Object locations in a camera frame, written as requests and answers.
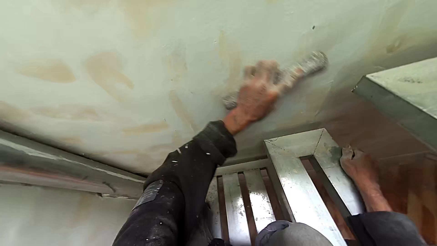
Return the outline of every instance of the wrist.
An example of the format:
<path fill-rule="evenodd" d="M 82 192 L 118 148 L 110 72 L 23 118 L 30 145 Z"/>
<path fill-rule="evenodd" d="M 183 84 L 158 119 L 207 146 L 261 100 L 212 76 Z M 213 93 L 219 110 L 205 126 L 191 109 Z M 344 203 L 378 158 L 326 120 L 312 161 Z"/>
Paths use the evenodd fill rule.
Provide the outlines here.
<path fill-rule="evenodd" d="M 225 116 L 223 122 L 225 123 L 226 129 L 232 135 L 239 133 L 240 131 L 242 131 L 244 128 L 246 128 L 248 125 L 251 124 L 251 122 L 247 119 L 247 117 L 244 117 L 244 114 L 241 113 L 239 107 L 236 107 L 233 110 L 231 110 L 228 113 L 228 115 Z"/>

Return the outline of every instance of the metal beam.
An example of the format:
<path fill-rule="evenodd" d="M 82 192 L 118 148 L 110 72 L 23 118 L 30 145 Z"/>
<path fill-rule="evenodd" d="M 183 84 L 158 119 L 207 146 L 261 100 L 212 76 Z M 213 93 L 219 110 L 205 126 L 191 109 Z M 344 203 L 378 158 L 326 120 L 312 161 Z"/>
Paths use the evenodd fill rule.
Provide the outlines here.
<path fill-rule="evenodd" d="M 437 58 L 368 74 L 352 92 L 437 151 Z"/>
<path fill-rule="evenodd" d="M 145 178 L 0 130 L 0 180 L 138 198 Z"/>

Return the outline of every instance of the rust stain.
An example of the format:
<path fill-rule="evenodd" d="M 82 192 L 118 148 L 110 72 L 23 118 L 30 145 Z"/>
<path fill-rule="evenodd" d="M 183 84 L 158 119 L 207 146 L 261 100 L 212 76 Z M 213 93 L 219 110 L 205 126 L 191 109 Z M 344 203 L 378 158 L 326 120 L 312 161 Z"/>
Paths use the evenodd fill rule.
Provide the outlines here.
<path fill-rule="evenodd" d="M 57 107 L 34 107 L 30 110 L 34 114 L 54 119 L 101 121 L 101 117 L 91 106 L 64 104 Z"/>
<path fill-rule="evenodd" d="M 0 120 L 19 121 L 30 117 L 30 114 L 15 105 L 0 101 Z"/>
<path fill-rule="evenodd" d="M 124 98 L 120 85 L 134 88 L 134 83 L 123 73 L 123 64 L 116 52 L 101 52 L 88 58 L 85 68 L 93 81 L 116 100 Z"/>
<path fill-rule="evenodd" d="M 70 221 L 68 227 L 76 228 L 86 222 L 89 219 L 92 203 L 92 196 L 90 194 L 81 194 L 79 203 L 74 211 L 73 219 Z"/>
<path fill-rule="evenodd" d="M 68 144 L 83 145 L 80 137 L 62 137 L 60 141 Z"/>
<path fill-rule="evenodd" d="M 156 124 L 145 124 L 138 127 L 131 127 L 123 129 L 123 132 L 130 136 L 130 135 L 138 135 L 142 133 L 152 133 L 152 132 L 160 132 L 164 129 L 169 128 L 170 126 L 167 124 L 167 122 L 163 121 Z"/>
<path fill-rule="evenodd" d="M 71 68 L 61 59 L 34 59 L 15 64 L 17 74 L 57 83 L 76 81 Z"/>
<path fill-rule="evenodd" d="M 198 125 L 195 123 L 193 116 L 188 112 L 185 108 L 182 101 L 177 96 L 175 90 L 170 90 L 168 97 L 170 98 L 171 105 L 173 106 L 176 115 L 182 121 L 185 127 L 191 129 L 193 132 L 197 132 L 199 130 Z"/>
<path fill-rule="evenodd" d="M 167 74 L 174 83 L 179 82 L 188 72 L 185 51 L 185 46 L 179 44 L 170 55 L 163 57 L 163 64 L 167 66 Z"/>

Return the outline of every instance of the ceiling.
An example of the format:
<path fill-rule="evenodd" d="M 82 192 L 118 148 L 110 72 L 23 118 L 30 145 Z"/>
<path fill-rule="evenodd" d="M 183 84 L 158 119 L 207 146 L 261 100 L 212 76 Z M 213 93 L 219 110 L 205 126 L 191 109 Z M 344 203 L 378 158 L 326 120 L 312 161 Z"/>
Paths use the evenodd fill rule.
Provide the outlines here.
<path fill-rule="evenodd" d="M 262 157 L 265 138 L 318 127 L 342 135 L 351 113 L 376 114 L 351 89 L 364 74 L 437 56 L 435 9 L 431 0 L 5 0 L 0 119 L 9 131 L 150 173 L 225 116 L 221 97 L 238 89 L 245 65 L 289 66 L 322 50 L 329 68 L 236 137 L 231 162 Z M 383 121 L 379 130 L 396 128 Z M 359 130 L 369 124 L 343 130 L 371 137 Z"/>

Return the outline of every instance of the plaster patch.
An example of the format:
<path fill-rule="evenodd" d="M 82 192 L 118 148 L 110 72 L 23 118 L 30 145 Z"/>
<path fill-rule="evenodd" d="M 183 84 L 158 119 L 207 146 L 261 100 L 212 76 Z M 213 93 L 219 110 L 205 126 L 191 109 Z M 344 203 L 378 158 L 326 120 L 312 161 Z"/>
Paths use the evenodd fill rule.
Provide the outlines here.
<path fill-rule="evenodd" d="M 65 104 L 56 107 L 35 107 L 30 110 L 34 114 L 54 119 L 102 120 L 93 107 L 80 104 Z"/>
<path fill-rule="evenodd" d="M 57 83 L 76 81 L 71 68 L 61 59 L 34 59 L 15 64 L 17 74 Z"/>
<path fill-rule="evenodd" d="M 118 101 L 126 97 L 124 89 L 134 88 L 134 83 L 123 73 L 123 63 L 116 52 L 105 51 L 88 58 L 85 68 L 94 82 Z"/>
<path fill-rule="evenodd" d="M 152 132 L 160 132 L 164 129 L 169 128 L 170 126 L 167 124 L 167 122 L 163 121 L 160 123 L 155 124 L 144 124 L 138 127 L 131 127 L 123 129 L 123 132 L 130 136 L 130 135 L 138 135 L 143 133 L 152 133 Z"/>

